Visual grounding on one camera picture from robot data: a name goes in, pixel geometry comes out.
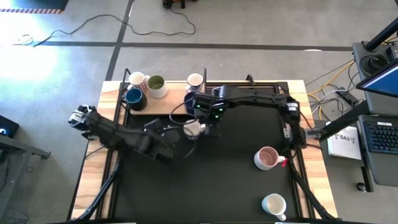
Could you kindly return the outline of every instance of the yellow cable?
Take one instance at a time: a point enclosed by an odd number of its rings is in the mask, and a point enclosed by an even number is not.
[[[307,94],[307,95],[311,95],[311,94],[314,94],[314,93],[317,93],[317,92],[323,90],[323,88],[324,88],[325,86],[327,86],[327,85],[328,85],[329,83],[331,83],[335,78],[337,78],[339,75],[341,75],[341,74],[343,73],[343,71],[346,70],[348,67],[350,67],[352,64],[354,64],[354,61],[352,61],[351,63],[349,63],[349,64],[347,64],[346,66],[344,66],[334,77],[332,77],[328,82],[326,82],[325,84],[323,84],[323,85],[321,86],[321,88],[319,88],[319,89],[317,89],[317,90],[315,90],[315,91],[313,91],[313,92],[311,92],[311,93],[309,93],[309,94]]]
[[[394,39],[397,38],[397,37],[391,37],[390,39],[385,40],[384,43],[385,43],[385,44],[388,44],[388,42],[389,42],[390,40],[394,40]]]
[[[311,97],[313,97],[314,99],[316,99],[316,100],[318,100],[319,102],[321,102],[321,99],[319,99],[317,96],[315,96],[315,95],[312,95],[311,93],[310,94],[308,94],[308,96],[311,96]],[[322,115],[321,115],[321,113],[322,113],[322,105],[319,105],[319,119],[320,120],[322,120]]]

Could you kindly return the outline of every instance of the laptop keyboard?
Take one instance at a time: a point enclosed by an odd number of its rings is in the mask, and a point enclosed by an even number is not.
[[[398,154],[398,126],[368,124],[369,150]]]

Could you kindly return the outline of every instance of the black table surface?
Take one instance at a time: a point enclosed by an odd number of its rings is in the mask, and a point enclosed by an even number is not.
[[[142,127],[168,115],[129,116],[127,125]],[[187,115],[175,119],[186,121]],[[172,166],[135,153],[124,155],[117,188],[115,218],[129,222],[267,222],[277,221],[261,207],[277,193],[285,198],[287,218],[297,217],[288,167],[261,171],[255,153],[264,146],[285,146],[282,121],[271,108],[240,106],[228,109],[220,123],[221,137],[200,136],[192,154]],[[181,138],[179,150],[192,142]]]

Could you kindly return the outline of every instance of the wooden board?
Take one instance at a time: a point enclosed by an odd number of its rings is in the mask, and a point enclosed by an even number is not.
[[[309,123],[314,127],[313,117],[308,102],[307,92],[302,80],[261,80],[256,82],[287,82],[289,84],[289,91],[293,98],[300,102],[300,109]],[[116,107],[116,100],[119,93],[119,81],[104,82],[101,97],[98,103],[98,112],[105,118],[113,120],[114,110]],[[132,111],[134,114],[169,114],[172,109],[178,106],[183,101],[185,95],[186,82],[167,82],[169,89],[167,95],[162,99],[155,99],[146,94],[148,97],[148,106],[142,111]],[[184,107],[181,106],[176,110],[176,114],[184,114]],[[119,123],[123,120],[123,116],[119,118]],[[304,119],[301,121],[303,128],[309,128]],[[308,143],[319,146],[316,140],[308,140]],[[88,146],[88,152],[91,152],[99,147],[98,142],[91,142]],[[73,206],[72,218],[81,215],[85,208],[92,202],[95,195],[101,187],[102,173],[104,171],[104,164],[106,159],[106,150],[92,154],[83,166],[83,171],[80,177],[78,192]],[[315,147],[308,147],[303,150],[303,159],[305,163],[305,170],[307,172],[308,183],[311,191],[317,197],[319,202],[326,208],[326,210],[333,216],[337,217],[337,211],[331,193],[328,175],[326,173],[325,163],[323,162],[322,152]],[[307,202],[304,193],[299,189],[300,202],[303,208],[304,217],[308,217]],[[103,210],[103,217],[107,215],[108,205]]]

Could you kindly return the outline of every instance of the monitor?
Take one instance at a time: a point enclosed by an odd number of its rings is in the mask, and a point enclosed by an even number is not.
[[[398,98],[398,60],[365,78],[356,88]]]

